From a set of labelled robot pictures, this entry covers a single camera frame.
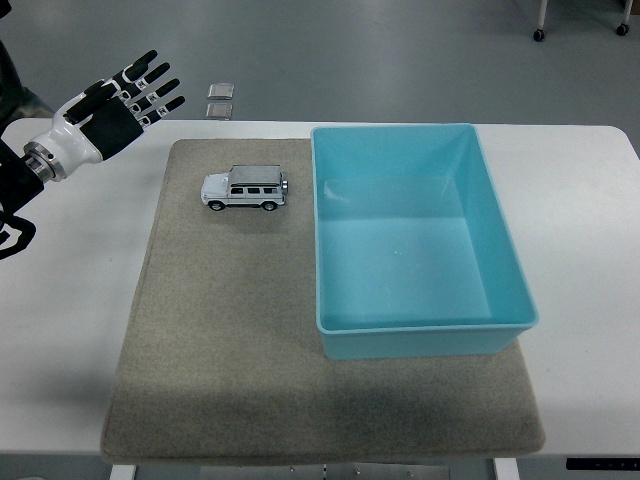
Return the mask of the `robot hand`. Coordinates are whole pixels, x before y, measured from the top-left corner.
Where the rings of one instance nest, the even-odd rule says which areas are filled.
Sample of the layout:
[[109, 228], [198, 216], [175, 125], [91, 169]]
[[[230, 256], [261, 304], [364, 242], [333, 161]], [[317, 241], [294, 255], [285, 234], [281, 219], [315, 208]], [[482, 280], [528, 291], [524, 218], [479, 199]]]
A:
[[80, 166], [114, 157], [185, 99], [169, 95], [167, 62], [152, 67], [151, 50], [112, 77], [101, 79], [54, 113], [52, 127], [25, 147], [26, 163], [43, 182], [61, 181]]

